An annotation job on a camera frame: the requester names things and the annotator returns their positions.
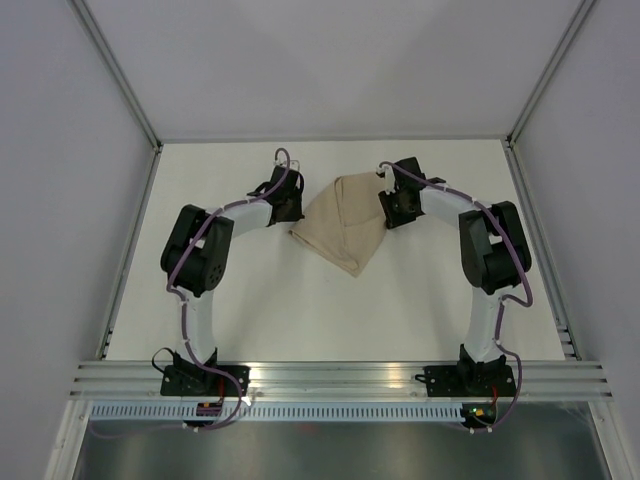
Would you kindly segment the beige cloth napkin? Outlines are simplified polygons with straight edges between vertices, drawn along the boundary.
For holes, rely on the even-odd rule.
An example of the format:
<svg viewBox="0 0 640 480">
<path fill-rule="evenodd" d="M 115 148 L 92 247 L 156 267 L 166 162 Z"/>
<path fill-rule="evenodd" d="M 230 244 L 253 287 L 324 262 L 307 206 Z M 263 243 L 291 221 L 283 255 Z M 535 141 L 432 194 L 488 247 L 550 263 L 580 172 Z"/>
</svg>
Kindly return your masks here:
<svg viewBox="0 0 640 480">
<path fill-rule="evenodd" d="M 384 182 L 373 172 L 340 176 L 311 201 L 289 230 L 313 253 L 358 277 L 386 234 L 378 194 Z"/>
</svg>

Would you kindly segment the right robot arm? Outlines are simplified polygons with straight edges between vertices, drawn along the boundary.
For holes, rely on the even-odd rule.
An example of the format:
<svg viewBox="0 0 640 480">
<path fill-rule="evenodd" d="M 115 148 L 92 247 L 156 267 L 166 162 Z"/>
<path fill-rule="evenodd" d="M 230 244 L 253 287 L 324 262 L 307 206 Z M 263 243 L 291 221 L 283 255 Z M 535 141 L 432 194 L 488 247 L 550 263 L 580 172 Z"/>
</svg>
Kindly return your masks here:
<svg viewBox="0 0 640 480">
<path fill-rule="evenodd" d="M 376 174 L 384 179 L 378 197 L 387 229 L 427 215 L 458 231 L 472 307 L 454 377 L 463 392 L 478 395 L 506 376 L 506 358 L 516 356 L 500 339 L 506 304 L 529 308 L 534 303 L 527 277 L 532 257 L 518 209 L 510 201 L 484 203 L 439 177 L 426 177 L 415 157 L 383 161 Z"/>
</svg>

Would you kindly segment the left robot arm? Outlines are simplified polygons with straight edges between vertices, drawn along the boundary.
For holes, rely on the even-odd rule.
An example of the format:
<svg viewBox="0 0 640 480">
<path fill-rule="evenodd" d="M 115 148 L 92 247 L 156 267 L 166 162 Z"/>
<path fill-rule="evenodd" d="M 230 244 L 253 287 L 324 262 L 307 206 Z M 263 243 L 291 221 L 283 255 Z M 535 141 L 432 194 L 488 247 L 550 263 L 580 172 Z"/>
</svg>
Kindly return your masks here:
<svg viewBox="0 0 640 480">
<path fill-rule="evenodd" d="M 195 205 L 181 209 L 160 265 L 167 274 L 167 291 L 179 301 L 180 344 L 173 371 L 195 395 L 209 395 L 218 384 L 213 294 L 226 272 L 232 240 L 302 219 L 304 186 L 299 171 L 276 166 L 270 180 L 243 200 L 212 212 Z"/>
</svg>

